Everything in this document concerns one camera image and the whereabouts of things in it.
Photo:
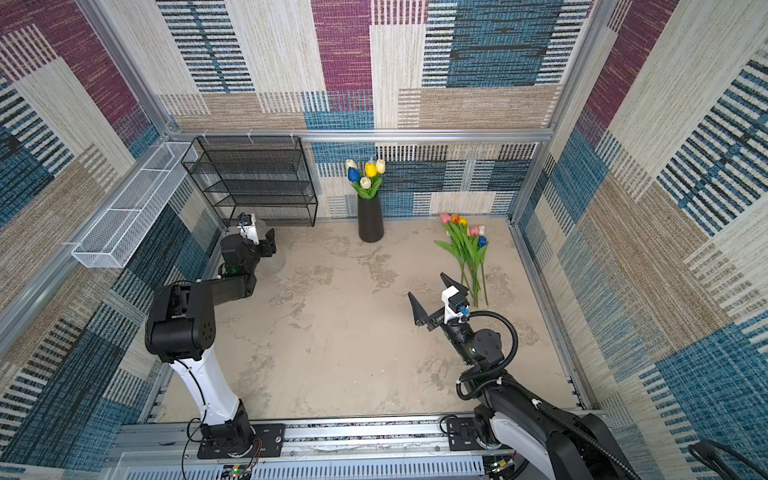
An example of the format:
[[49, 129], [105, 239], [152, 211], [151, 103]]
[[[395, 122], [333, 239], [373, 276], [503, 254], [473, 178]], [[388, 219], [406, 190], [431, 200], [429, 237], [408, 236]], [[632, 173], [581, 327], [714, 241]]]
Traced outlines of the blue tulip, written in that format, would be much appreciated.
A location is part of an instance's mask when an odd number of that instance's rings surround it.
[[361, 174], [356, 168], [350, 167], [347, 169], [347, 177], [350, 182], [359, 182]]
[[474, 270], [474, 304], [479, 305], [480, 295], [483, 295], [485, 302], [488, 302], [488, 295], [486, 291], [486, 276], [484, 269], [484, 262], [486, 257], [486, 251], [488, 246], [488, 240], [480, 235], [474, 238], [475, 247], [475, 270]]

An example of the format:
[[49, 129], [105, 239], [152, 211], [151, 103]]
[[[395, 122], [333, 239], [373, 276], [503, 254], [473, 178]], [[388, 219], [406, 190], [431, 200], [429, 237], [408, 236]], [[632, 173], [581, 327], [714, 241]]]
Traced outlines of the dark grey cylindrical vase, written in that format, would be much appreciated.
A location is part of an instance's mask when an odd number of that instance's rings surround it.
[[357, 197], [358, 235], [363, 242], [376, 243], [384, 236], [382, 207], [378, 195]]

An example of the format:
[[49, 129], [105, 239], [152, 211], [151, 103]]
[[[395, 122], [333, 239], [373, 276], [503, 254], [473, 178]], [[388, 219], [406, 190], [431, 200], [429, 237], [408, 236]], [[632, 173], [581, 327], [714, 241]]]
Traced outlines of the yellow tulip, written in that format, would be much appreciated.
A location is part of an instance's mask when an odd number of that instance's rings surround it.
[[376, 163], [372, 160], [365, 163], [364, 170], [368, 178], [375, 178], [379, 174]]

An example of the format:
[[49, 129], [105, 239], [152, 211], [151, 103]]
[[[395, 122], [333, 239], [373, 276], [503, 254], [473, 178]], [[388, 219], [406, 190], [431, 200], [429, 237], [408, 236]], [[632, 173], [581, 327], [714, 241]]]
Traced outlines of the clear glass vase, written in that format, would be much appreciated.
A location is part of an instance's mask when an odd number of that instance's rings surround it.
[[[259, 239], [262, 239], [265, 236], [265, 233], [267, 231], [265, 231], [264, 233], [260, 233]], [[284, 269], [286, 265], [285, 251], [278, 246], [277, 240], [276, 240], [276, 245], [277, 245], [277, 253], [274, 256], [268, 257], [268, 258], [260, 257], [260, 260], [257, 266], [257, 270], [259, 272], [267, 275], [276, 275], [277, 273], [280, 273]]]

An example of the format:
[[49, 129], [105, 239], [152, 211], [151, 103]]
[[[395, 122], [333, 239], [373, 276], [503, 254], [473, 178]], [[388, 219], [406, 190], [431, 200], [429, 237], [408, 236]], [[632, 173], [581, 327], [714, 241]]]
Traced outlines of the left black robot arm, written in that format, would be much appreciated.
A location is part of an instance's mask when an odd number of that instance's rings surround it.
[[277, 252], [275, 231], [260, 237], [255, 226], [221, 240], [218, 276], [180, 281], [155, 294], [145, 324], [149, 353], [170, 365], [199, 412], [200, 459], [237, 458], [255, 451], [256, 433], [243, 401], [229, 387], [215, 355], [215, 307], [250, 297], [260, 260]]

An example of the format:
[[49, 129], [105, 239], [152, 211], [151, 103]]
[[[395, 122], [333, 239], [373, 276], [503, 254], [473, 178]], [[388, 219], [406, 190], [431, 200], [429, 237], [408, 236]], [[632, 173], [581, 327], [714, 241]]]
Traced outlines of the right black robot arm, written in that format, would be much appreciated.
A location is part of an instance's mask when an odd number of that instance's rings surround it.
[[469, 288], [440, 277], [441, 309], [427, 312], [413, 293], [408, 300], [414, 324], [441, 330], [468, 367], [455, 390], [460, 399], [479, 402], [473, 421], [481, 447], [509, 447], [549, 479], [637, 479], [601, 418], [562, 410], [507, 371], [520, 345], [511, 321], [490, 310], [472, 311]]

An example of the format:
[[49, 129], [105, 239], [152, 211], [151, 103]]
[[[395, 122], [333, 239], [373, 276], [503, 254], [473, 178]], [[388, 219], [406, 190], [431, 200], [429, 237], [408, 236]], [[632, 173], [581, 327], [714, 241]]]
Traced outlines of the orange red tulip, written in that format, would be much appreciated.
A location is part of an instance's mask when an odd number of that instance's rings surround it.
[[470, 227], [466, 218], [458, 214], [448, 217], [445, 225], [451, 238], [451, 249], [462, 269], [463, 282], [469, 287], [472, 303], [477, 307], [480, 297], [488, 302], [485, 277], [485, 258], [488, 240], [479, 226]]

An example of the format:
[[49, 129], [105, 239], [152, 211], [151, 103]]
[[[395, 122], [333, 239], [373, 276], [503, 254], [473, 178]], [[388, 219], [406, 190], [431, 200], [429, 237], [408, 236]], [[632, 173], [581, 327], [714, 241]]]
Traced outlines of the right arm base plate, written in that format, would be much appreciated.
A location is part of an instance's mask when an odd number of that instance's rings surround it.
[[496, 450], [500, 447], [490, 424], [477, 416], [448, 414], [439, 420], [439, 428], [448, 439], [450, 451]]

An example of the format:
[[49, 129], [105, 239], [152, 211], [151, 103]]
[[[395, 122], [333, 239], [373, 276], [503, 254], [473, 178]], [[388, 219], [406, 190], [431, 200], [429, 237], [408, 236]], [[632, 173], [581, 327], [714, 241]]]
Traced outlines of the aluminium mounting rail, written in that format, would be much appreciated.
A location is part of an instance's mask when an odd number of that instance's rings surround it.
[[450, 451], [448, 414], [256, 421], [286, 425], [277, 458], [199, 460], [180, 423], [128, 426], [103, 479], [549, 479], [515, 450]]

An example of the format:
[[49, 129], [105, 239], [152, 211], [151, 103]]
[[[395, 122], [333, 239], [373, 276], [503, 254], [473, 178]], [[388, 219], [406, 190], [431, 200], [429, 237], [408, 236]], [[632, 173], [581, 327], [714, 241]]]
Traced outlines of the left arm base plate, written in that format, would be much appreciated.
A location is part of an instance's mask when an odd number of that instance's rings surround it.
[[197, 452], [199, 460], [277, 458], [282, 453], [286, 425], [252, 424], [243, 438], [204, 439]]

